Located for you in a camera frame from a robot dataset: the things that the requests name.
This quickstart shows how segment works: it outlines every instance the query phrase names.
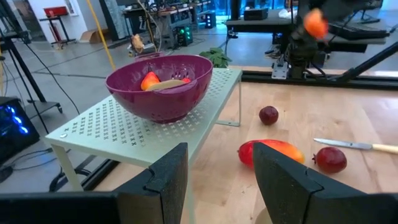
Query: concrete floor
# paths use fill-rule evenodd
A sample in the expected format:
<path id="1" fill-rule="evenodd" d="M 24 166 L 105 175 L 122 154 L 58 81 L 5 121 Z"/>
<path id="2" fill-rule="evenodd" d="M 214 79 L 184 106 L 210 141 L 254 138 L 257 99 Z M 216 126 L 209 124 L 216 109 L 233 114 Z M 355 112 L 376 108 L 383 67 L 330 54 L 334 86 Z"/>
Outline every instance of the concrete floor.
<path id="1" fill-rule="evenodd" d="M 394 12 L 380 12 L 378 14 L 379 17 L 386 20 L 388 26 L 395 25 L 398 18 Z M 194 35 L 194 43 L 192 45 L 175 50 L 171 54 L 199 54 L 210 47 L 219 47 L 225 42 L 225 35 L 226 28 L 223 25 L 212 30 L 201 30 Z M 348 69 L 372 57 L 397 40 L 398 32 L 388 38 L 386 45 L 369 46 L 365 54 L 333 53 L 325 68 Z M 44 69 L 44 66 L 40 64 L 29 49 L 21 43 L 16 44 L 47 101 L 60 102 L 63 107 L 63 114 L 60 114 L 54 108 L 42 115 L 48 129 L 50 131 L 54 130 L 74 118 L 77 115 L 76 110 L 56 85 L 53 77 L 49 75 L 49 72 Z M 60 51 L 55 51 L 47 43 L 34 43 L 30 46 L 55 75 L 59 84 L 73 99 L 81 112 L 109 95 L 104 86 L 104 78 L 112 72 L 112 68 L 102 44 L 70 44 Z M 239 34 L 239 39 L 232 40 L 228 44 L 228 56 L 233 60 L 232 65 L 270 66 L 274 60 L 264 56 L 264 52 L 270 46 L 270 34 Z M 114 63 L 118 68 L 132 62 L 132 58 L 127 56 L 126 47 L 121 46 L 110 50 Z M 24 100 L 28 99 L 28 94 L 23 87 L 22 80 L 18 77 L 16 69 L 12 65 L 11 59 L 8 54 L 4 54 L 4 56 L 7 58 L 6 65 L 11 71 L 11 73 L 7 73 L 8 81 L 5 83 L 7 85 L 7 96 L 20 97 L 17 89 L 19 87 L 22 98 Z M 395 54 L 375 66 L 373 70 L 398 70 L 397 61 L 398 55 Z M 44 128 L 39 119 L 34 118 L 32 121 L 41 136 L 45 136 Z M 22 151 L 19 155 L 47 147 L 43 142 L 38 142 Z M 69 157 L 74 166 L 83 162 L 88 156 L 73 150 L 69 152 Z M 53 158 L 53 154 L 47 154 L 27 162 L 21 162 L 17 167 L 29 167 Z M 102 158 L 95 158 L 85 168 L 93 170 L 102 161 Z M 15 171 L 10 178 L 0 184 L 0 192 L 46 192 L 51 180 L 58 174 L 59 170 L 60 167 L 57 161 L 53 161 L 37 168 Z M 67 184 L 61 190 L 70 190 L 70 186 Z"/>

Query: wall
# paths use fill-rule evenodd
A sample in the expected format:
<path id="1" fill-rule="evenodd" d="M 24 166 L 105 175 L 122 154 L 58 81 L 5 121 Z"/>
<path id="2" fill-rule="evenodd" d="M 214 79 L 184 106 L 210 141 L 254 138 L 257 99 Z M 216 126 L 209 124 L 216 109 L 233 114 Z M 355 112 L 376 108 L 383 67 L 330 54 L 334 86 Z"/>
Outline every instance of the wall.
<path id="1" fill-rule="evenodd" d="M 90 8 L 88 7 L 87 1 L 77 0 L 77 2 L 79 4 L 81 14 L 83 15 L 84 20 L 86 22 L 87 29 L 88 30 L 97 29 L 97 25 L 95 23 L 93 14 L 91 13 Z M 98 19 L 98 22 L 99 22 L 101 28 L 103 28 L 103 29 L 107 28 L 104 13 L 102 12 L 102 8 L 100 5 L 100 1 L 99 0 L 91 0 L 90 2 L 91 2 L 91 5 L 93 6 L 94 12 L 97 16 L 97 19 Z"/>
<path id="2" fill-rule="evenodd" d="M 398 0 L 384 0 L 382 10 L 398 10 Z"/>
<path id="3" fill-rule="evenodd" d="M 63 16 L 62 22 L 67 30 L 68 36 L 70 39 L 79 40 L 81 34 L 87 31 L 87 26 L 85 20 L 80 12 L 77 1 L 84 0 L 71 0 L 73 6 L 78 14 L 78 16 Z M 59 7 L 66 6 L 64 0 L 29 0 L 30 6 L 32 7 L 33 12 L 35 13 L 37 19 L 46 18 L 43 8 L 45 7 Z M 49 42 L 54 42 L 54 37 L 51 33 L 49 22 L 48 21 L 39 21 L 40 26 L 42 27 L 43 33 Z M 58 25 L 58 31 L 62 38 L 65 38 L 63 35 L 63 31 L 61 26 Z"/>

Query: yellow pole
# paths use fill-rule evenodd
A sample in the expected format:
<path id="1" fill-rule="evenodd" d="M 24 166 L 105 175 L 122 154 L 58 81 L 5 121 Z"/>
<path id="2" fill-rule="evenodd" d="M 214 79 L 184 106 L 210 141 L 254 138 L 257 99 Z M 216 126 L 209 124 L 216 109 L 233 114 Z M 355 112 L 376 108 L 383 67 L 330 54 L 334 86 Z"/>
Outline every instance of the yellow pole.
<path id="1" fill-rule="evenodd" d="M 111 64 L 112 69 L 115 70 L 116 67 L 114 66 L 112 55 L 109 52 L 108 46 L 106 45 L 104 34 L 102 33 L 102 28 L 100 26 L 100 22 L 98 22 L 97 15 L 95 14 L 95 11 L 93 9 L 93 6 L 91 5 L 90 0 L 87 0 L 87 4 L 88 4 L 88 7 L 90 8 L 91 13 L 93 14 L 93 17 L 94 17 L 94 20 L 95 20 L 95 23 L 97 25 L 97 29 L 98 29 L 98 32 L 99 32 L 99 36 L 101 37 L 101 40 L 102 40 L 102 43 L 104 45 L 104 49 L 105 49 L 106 55 L 108 56 L 109 63 Z"/>

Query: red fruit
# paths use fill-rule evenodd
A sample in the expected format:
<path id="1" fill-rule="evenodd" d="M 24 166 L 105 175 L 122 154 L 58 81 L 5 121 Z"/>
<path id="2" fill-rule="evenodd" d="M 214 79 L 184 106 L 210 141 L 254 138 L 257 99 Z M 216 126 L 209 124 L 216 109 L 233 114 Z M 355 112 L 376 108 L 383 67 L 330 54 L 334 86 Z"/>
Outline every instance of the red fruit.
<path id="1" fill-rule="evenodd" d="M 347 167 L 347 158 L 336 147 L 324 147 L 312 158 L 319 169 L 328 174 L 335 174 Z"/>
<path id="2" fill-rule="evenodd" d="M 239 159 L 243 164 L 250 168 L 254 168 L 253 164 L 253 144 L 255 142 L 261 142 L 276 151 L 279 151 L 280 153 L 285 154 L 285 156 L 289 156 L 291 159 L 294 159 L 295 161 L 303 164 L 304 163 L 304 155 L 302 152 L 300 152 L 296 147 L 293 145 L 284 142 L 284 141 L 279 141 L 279 140 L 273 140 L 273 139 L 261 139 L 261 140 L 252 140 L 245 142 L 244 144 L 239 147 L 238 150 L 238 156 Z"/>
<path id="3" fill-rule="evenodd" d="M 266 106 L 260 110 L 259 117 L 263 124 L 272 125 L 278 120 L 279 113 L 273 106 Z"/>
<path id="4" fill-rule="evenodd" d="M 245 142 L 238 150 L 238 156 L 241 162 L 251 169 L 254 169 L 253 164 L 253 143 L 258 142 L 258 140 L 252 140 Z"/>
<path id="5" fill-rule="evenodd" d="M 189 83 L 189 82 L 191 82 L 191 79 L 189 79 L 189 78 L 183 78 L 182 81 L 185 82 L 185 83 Z"/>

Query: knife blade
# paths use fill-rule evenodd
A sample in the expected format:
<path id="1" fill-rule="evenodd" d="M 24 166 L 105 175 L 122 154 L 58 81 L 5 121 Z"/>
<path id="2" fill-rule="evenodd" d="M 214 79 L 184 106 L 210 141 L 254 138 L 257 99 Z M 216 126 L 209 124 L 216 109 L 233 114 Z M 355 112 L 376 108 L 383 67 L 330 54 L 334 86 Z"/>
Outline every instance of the knife blade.
<path id="1" fill-rule="evenodd" d="M 313 140 L 329 146 L 346 147 L 351 149 L 362 149 L 362 150 L 378 150 L 378 151 L 398 154 L 398 146 L 388 146 L 383 144 L 366 144 L 366 143 L 338 141 L 338 140 L 322 139 L 322 138 L 314 138 Z"/>

